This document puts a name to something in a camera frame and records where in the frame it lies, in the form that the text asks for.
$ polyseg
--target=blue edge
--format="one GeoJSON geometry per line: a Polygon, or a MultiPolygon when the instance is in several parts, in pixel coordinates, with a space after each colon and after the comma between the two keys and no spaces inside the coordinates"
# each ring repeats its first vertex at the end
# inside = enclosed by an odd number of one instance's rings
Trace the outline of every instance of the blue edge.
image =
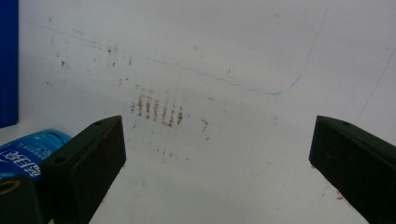
{"type": "Polygon", "coordinates": [[[18,122],[18,1],[0,3],[0,128],[18,122]]]}

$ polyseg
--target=blue object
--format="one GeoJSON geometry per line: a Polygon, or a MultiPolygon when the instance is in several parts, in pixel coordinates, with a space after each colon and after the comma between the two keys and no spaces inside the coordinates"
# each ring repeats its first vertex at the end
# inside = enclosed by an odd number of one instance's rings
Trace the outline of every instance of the blue object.
{"type": "Polygon", "coordinates": [[[0,4],[0,128],[18,121],[18,0],[0,4]]]}
{"type": "Polygon", "coordinates": [[[37,180],[41,175],[38,165],[70,138],[59,131],[46,130],[0,146],[0,179],[29,175],[37,180]]]}

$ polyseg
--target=white surface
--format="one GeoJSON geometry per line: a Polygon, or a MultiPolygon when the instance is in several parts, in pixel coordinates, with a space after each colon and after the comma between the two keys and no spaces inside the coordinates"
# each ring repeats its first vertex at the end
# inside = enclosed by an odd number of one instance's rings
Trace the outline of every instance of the white surface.
{"type": "Polygon", "coordinates": [[[308,153],[316,115],[396,144],[395,1],[20,9],[19,126],[123,115],[128,161],[92,223],[366,223],[308,153]]]}

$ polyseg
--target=blue box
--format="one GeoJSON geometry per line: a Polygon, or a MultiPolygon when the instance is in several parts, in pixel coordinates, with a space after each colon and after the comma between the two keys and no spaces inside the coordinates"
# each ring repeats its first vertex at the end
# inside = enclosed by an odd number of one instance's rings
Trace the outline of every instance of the blue box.
{"type": "Polygon", "coordinates": [[[18,0],[0,3],[0,128],[18,122],[18,0]]]}

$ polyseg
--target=blue can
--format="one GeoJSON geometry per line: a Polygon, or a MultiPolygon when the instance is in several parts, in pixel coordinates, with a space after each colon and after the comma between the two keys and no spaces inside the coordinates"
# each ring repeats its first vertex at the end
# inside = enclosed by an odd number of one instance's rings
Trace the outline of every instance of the blue can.
{"type": "Polygon", "coordinates": [[[45,130],[0,146],[0,179],[29,175],[37,180],[41,175],[38,165],[70,139],[65,133],[45,130]]]}

